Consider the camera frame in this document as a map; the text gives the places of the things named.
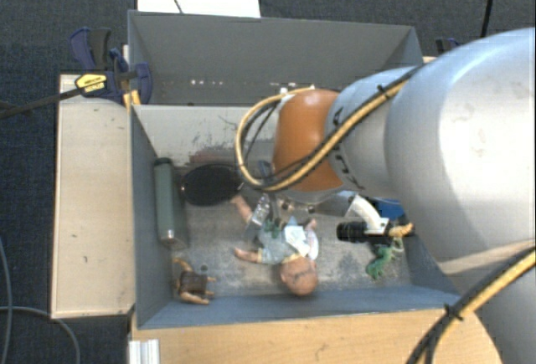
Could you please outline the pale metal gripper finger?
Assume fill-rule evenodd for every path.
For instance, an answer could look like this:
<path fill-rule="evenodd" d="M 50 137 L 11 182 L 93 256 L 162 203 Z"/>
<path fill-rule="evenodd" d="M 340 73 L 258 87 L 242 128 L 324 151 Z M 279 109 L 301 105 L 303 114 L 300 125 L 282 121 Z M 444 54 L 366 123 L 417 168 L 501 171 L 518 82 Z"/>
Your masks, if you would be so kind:
<path fill-rule="evenodd" d="M 270 199 L 266 194 L 263 194 L 253 208 L 247 206 L 246 209 L 244 238 L 248 241 L 254 241 L 270 216 Z"/>

